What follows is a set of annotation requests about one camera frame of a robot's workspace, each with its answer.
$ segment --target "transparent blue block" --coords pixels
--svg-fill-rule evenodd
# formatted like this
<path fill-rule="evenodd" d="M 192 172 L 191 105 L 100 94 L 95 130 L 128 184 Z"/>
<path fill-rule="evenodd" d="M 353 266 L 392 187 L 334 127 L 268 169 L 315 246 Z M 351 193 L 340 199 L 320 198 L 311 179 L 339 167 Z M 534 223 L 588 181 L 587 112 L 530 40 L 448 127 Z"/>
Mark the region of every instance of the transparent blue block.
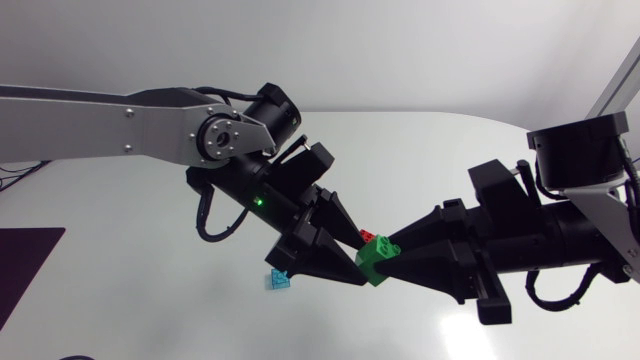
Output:
<path fill-rule="evenodd" d="M 280 272 L 276 269 L 271 269 L 271 287 L 274 289 L 284 289 L 291 286 L 287 272 Z"/>

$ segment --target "black cable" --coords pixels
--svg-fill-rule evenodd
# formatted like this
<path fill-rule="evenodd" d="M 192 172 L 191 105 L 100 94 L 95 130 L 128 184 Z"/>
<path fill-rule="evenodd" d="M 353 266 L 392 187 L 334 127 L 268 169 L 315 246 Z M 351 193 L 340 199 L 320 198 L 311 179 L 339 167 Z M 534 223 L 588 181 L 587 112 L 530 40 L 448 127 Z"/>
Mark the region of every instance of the black cable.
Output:
<path fill-rule="evenodd" d="M 262 95 L 245 95 L 245 94 L 237 93 L 234 91 L 213 88 L 210 86 L 201 86 L 193 90 L 205 95 L 218 95 L 223 100 L 227 98 L 225 100 L 225 103 L 229 99 L 235 99 L 235 100 L 241 100 L 241 101 L 258 101 L 263 99 Z"/>
<path fill-rule="evenodd" d="M 209 234 L 207 233 L 207 218 L 209 217 L 209 210 L 211 209 L 211 203 L 213 201 L 213 186 L 206 185 L 203 186 L 200 192 L 200 203 L 198 204 L 198 214 L 196 215 L 196 229 L 198 230 L 198 235 L 202 238 L 202 240 L 206 242 L 218 242 L 228 238 L 231 234 L 238 229 L 240 224 L 244 221 L 249 213 L 248 209 L 242 210 L 240 216 L 236 219 L 236 221 L 231 224 L 231 226 L 227 227 L 227 230 L 219 233 L 219 234 Z"/>
<path fill-rule="evenodd" d="M 0 180 L 0 192 L 5 191 L 6 189 L 10 188 L 11 186 L 15 185 L 16 183 L 18 183 L 18 181 L 24 179 L 25 177 L 33 174 L 34 172 L 42 169 L 44 166 L 46 166 L 47 164 L 49 164 L 51 161 L 41 161 L 38 165 L 33 166 L 31 169 L 29 169 L 27 172 L 25 172 L 24 174 L 20 174 L 20 175 L 16 175 L 16 176 L 7 176 L 4 177 L 3 179 L 10 179 L 10 178 L 15 178 L 16 180 L 10 182 L 8 185 L 6 186 L 2 186 L 3 182 Z"/>
<path fill-rule="evenodd" d="M 584 273 L 582 281 L 580 282 L 580 285 L 578 286 L 576 291 L 564 300 L 546 301 L 541 300 L 538 297 L 538 295 L 536 294 L 535 284 L 538 275 L 540 275 L 539 270 L 529 271 L 527 273 L 527 282 L 525 288 L 527 289 L 527 294 L 529 294 L 531 300 L 533 300 L 536 305 L 543 308 L 544 310 L 564 311 L 574 305 L 580 305 L 580 299 L 587 292 L 589 286 L 591 285 L 591 282 L 600 273 L 600 271 L 602 271 L 602 264 L 591 264 L 587 271 Z"/>
<path fill-rule="evenodd" d="M 629 175 L 629 180 L 625 183 L 625 190 L 627 194 L 627 211 L 629 212 L 631 232 L 636 241 L 640 243 L 640 208 L 638 208 L 640 205 L 640 178 L 638 178 L 638 172 L 633 165 L 633 161 L 631 161 L 631 156 L 629 156 L 624 140 L 620 136 L 618 136 L 618 150 L 622 158 L 622 166 L 627 175 Z"/>
<path fill-rule="evenodd" d="M 36 166 L 38 166 L 38 165 L 29 166 L 29 167 L 26 167 L 26 168 L 24 168 L 24 169 L 18 169 L 18 170 L 7 170 L 7 169 L 5 169 L 5 168 L 3 168 L 3 167 L 1 167 L 1 166 L 0 166 L 0 170 L 2 170 L 2 171 L 4 171 L 4 172 L 10 172 L 10 173 L 19 173 L 19 172 L 23 172 L 23 171 L 31 170 L 31 169 L 33 169 L 33 168 L 34 168 L 34 167 L 36 167 Z"/>
<path fill-rule="evenodd" d="M 542 193 L 542 195 L 552 200 L 566 200 L 567 198 L 562 195 L 557 195 L 549 192 L 542 186 L 542 178 L 540 177 L 540 168 L 538 167 L 538 160 L 536 159 L 536 187 Z"/>

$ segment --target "metal frame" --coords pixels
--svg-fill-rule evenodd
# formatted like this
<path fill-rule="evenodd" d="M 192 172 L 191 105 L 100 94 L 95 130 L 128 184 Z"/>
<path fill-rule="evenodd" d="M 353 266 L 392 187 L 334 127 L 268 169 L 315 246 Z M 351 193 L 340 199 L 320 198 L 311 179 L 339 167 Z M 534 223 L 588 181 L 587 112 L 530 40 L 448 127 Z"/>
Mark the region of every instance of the metal frame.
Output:
<path fill-rule="evenodd" d="M 640 91 L 640 38 L 593 105 L 587 119 L 623 111 Z"/>
<path fill-rule="evenodd" d="M 623 186 L 627 176 L 584 187 L 568 188 L 562 193 L 578 207 L 629 265 L 623 270 L 640 283 L 640 245 L 631 232 L 627 204 L 616 189 Z"/>
<path fill-rule="evenodd" d="M 198 132 L 205 121 L 217 117 L 224 120 L 202 130 L 234 119 L 233 143 L 216 149 L 205 146 L 208 154 L 226 150 L 205 159 L 198 150 Z M 275 146 L 264 124 L 226 104 L 173 108 L 0 97 L 0 121 L 0 163 L 146 155 L 213 169 L 226 165 L 232 156 Z M 216 144 L 216 134 L 207 134 Z"/>

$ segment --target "green lego brick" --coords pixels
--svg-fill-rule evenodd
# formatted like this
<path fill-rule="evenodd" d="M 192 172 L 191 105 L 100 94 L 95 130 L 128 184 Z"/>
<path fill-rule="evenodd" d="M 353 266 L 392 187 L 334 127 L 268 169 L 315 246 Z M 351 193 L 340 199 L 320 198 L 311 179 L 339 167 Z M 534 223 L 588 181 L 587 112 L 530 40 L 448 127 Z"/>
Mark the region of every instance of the green lego brick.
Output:
<path fill-rule="evenodd" d="M 376 235 L 373 240 L 358 250 L 356 265 L 369 278 L 371 285 L 378 286 L 387 276 L 379 274 L 373 268 L 373 264 L 381 260 L 391 259 L 398 254 L 400 254 L 400 246 L 392 244 L 386 236 Z"/>

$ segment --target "red block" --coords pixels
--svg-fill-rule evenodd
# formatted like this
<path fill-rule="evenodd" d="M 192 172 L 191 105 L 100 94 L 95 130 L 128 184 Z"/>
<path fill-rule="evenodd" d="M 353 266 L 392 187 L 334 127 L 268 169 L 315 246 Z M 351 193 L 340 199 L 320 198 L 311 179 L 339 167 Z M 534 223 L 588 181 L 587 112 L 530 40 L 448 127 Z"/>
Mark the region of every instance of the red block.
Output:
<path fill-rule="evenodd" d="M 364 242 L 366 243 L 369 243 L 371 240 L 373 240 L 374 237 L 376 237 L 375 235 L 364 229 L 360 230 L 360 236 L 362 236 L 362 239 L 364 239 Z"/>

